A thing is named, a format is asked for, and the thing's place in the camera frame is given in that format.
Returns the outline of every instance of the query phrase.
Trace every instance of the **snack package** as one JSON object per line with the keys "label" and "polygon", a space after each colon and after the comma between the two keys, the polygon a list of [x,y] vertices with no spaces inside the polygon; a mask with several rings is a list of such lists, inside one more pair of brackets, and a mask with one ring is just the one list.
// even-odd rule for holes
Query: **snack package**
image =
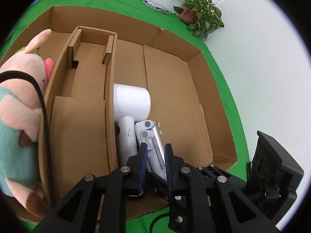
{"label": "snack package", "polygon": [[152,10],[159,11],[159,12],[166,14],[166,15],[169,14],[169,10],[166,7],[164,7],[163,5],[160,5],[160,4],[154,3],[152,1],[148,1],[148,0],[143,0],[143,3],[145,5],[147,5]]}

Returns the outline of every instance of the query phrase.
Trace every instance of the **black cable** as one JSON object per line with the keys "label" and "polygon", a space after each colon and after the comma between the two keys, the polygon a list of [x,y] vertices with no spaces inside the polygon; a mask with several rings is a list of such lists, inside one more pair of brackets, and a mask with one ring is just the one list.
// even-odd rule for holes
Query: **black cable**
{"label": "black cable", "polygon": [[47,153],[47,168],[48,168],[48,192],[50,194],[50,202],[52,207],[55,206],[56,204],[56,199],[55,199],[55,194],[54,194],[54,186],[53,186],[53,174],[52,174],[52,164],[51,164],[51,148],[50,148],[50,139],[49,139],[49,126],[48,126],[48,116],[46,113],[46,108],[45,108],[45,103],[44,103],[44,98],[41,92],[41,89],[35,80],[31,75],[26,74],[24,72],[20,71],[6,71],[0,74],[0,83],[6,80],[10,79],[21,79],[21,80],[26,80],[30,82],[39,97],[40,104],[42,107],[42,112],[43,112],[43,124],[44,124],[44,137],[45,137],[45,147],[46,147],[46,153]]}
{"label": "black cable", "polygon": [[149,233],[152,233],[153,227],[157,221],[159,221],[163,217],[167,217],[167,216],[169,216],[169,213],[165,213],[165,214],[159,215],[156,218],[154,218],[153,221],[151,222],[150,226],[149,226]]}

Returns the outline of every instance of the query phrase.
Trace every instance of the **plush pig ear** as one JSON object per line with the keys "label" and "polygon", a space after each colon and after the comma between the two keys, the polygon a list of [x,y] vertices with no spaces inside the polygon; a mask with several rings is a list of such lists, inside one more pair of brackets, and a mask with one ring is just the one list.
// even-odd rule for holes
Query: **plush pig ear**
{"label": "plush pig ear", "polygon": [[46,78],[49,80],[51,78],[51,74],[53,72],[54,61],[51,58],[47,58],[44,61],[44,67],[45,67]]}
{"label": "plush pig ear", "polygon": [[39,48],[49,38],[51,33],[52,33],[51,29],[47,29],[40,32],[29,42],[29,44],[26,46],[24,50],[24,53],[31,53],[32,50]]}

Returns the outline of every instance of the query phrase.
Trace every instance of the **white plastic device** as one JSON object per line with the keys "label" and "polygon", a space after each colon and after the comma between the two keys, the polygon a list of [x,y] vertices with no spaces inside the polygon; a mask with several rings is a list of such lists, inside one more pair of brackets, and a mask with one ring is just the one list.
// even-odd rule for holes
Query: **white plastic device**
{"label": "white plastic device", "polygon": [[151,99],[147,89],[114,84],[114,122],[131,116],[135,122],[148,118]]}
{"label": "white plastic device", "polygon": [[119,165],[125,166],[128,158],[137,155],[135,122],[133,117],[121,118],[116,126]]}
{"label": "white plastic device", "polygon": [[164,147],[159,127],[158,122],[145,120],[135,124],[135,133],[139,144],[145,142],[148,145],[148,172],[154,172],[166,180]]}

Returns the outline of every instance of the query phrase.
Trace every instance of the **black strap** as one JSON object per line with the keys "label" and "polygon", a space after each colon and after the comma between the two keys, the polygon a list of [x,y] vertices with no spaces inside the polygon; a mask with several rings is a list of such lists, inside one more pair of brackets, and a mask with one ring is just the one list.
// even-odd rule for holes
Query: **black strap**
{"label": "black strap", "polygon": [[54,184],[53,184],[53,174],[52,174],[52,160],[51,160],[51,147],[50,147],[50,138],[49,138],[49,125],[48,125],[48,116],[46,114],[46,108],[45,108],[45,103],[44,103],[44,98],[41,93],[40,87],[37,83],[37,81],[29,74],[26,74],[24,72],[20,71],[6,71],[0,74],[0,83],[6,80],[10,79],[21,79],[21,80],[26,80],[30,82],[40,100],[40,104],[42,107],[42,112],[43,112],[43,123],[44,123],[44,137],[45,137],[45,148],[46,148],[46,154],[47,154],[47,167],[48,167],[48,192],[50,195],[50,201],[52,207],[56,204],[56,199],[55,199],[55,193],[54,193]]}

